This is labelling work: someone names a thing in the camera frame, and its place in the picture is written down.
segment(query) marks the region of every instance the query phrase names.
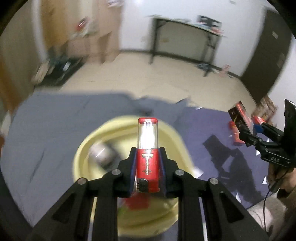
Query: silver screw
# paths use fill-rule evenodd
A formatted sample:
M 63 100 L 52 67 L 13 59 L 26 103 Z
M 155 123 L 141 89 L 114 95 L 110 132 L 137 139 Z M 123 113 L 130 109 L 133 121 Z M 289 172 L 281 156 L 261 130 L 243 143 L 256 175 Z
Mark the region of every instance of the silver screw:
M 182 176 L 182 175 L 184 175 L 184 171 L 181 170 L 181 169 L 178 169 L 177 171 L 175 171 L 175 173 L 176 173 L 176 175 L 178 175 L 178 176 Z
M 115 176 L 119 175 L 120 173 L 121 173 L 121 171 L 119 169 L 114 169 L 112 171 L 112 174 L 115 175 Z
M 217 178 L 214 178 L 214 177 L 213 177 L 213 178 L 210 179 L 210 183 L 212 183 L 213 185 L 218 184 L 218 182 L 219 182 L 219 181 L 218 181 Z
M 78 181 L 77 181 L 77 183 L 79 184 L 79 185 L 83 185 L 83 184 L 85 184 L 86 183 L 86 179 L 85 178 L 79 178 L 78 179 Z

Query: dark baseboard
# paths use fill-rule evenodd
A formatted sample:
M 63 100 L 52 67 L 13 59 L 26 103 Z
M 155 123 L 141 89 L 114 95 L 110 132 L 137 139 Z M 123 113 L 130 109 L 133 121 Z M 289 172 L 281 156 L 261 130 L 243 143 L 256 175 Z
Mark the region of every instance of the dark baseboard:
M 121 49 L 122 52 L 130 52 L 130 53 L 147 53 L 147 54 L 151 54 L 150 50 L 136 50 L 136 49 Z M 177 60 L 183 60 L 189 63 L 195 63 L 195 64 L 199 64 L 201 61 L 197 60 L 197 59 L 193 59 L 193 58 L 188 58 L 188 57 L 184 57 L 181 55 L 177 55 L 177 54 L 172 54 L 172 53 L 167 53 L 167 52 L 157 52 L 156 56 L 163 56 L 163 57 L 169 57 L 169 58 L 173 58 L 173 59 L 177 59 Z M 212 68 L 216 69 L 216 70 L 222 70 L 222 68 L 211 65 Z M 237 79 L 241 79 L 240 76 L 232 73 L 232 72 L 228 72 L 228 74 L 230 76 L 233 76 Z

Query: red can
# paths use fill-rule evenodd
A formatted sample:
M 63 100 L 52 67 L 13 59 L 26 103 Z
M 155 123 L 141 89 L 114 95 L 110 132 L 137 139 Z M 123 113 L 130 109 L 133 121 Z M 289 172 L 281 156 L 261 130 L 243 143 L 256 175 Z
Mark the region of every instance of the red can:
M 158 120 L 139 118 L 137 191 L 159 192 Z

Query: table top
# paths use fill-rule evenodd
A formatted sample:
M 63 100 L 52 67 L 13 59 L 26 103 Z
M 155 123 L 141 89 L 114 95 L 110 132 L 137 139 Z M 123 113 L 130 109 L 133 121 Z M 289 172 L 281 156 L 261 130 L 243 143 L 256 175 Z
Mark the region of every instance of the table top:
M 180 24 L 191 26 L 191 27 L 199 28 L 199 29 L 201 29 L 203 31 L 209 32 L 209 33 L 211 33 L 213 35 L 216 35 L 216 36 L 219 36 L 219 37 L 223 37 L 224 36 L 223 34 L 216 33 L 216 32 L 214 32 L 211 29 L 203 28 L 201 24 L 185 22 L 182 19 L 171 19 L 171 18 L 159 17 L 159 16 L 157 16 L 157 17 L 154 16 L 154 19 L 163 20 L 163 21 L 166 21 L 166 22 L 180 23 Z

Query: gray cloth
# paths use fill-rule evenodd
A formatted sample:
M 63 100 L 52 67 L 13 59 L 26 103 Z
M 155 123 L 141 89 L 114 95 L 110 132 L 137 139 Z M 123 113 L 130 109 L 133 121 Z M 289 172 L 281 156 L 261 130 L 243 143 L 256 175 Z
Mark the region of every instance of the gray cloth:
M 73 184 L 72 161 L 82 141 L 122 115 L 153 116 L 173 125 L 186 101 L 169 104 L 125 94 L 34 93 L 17 110 L 1 170 L 11 195 L 34 226 Z

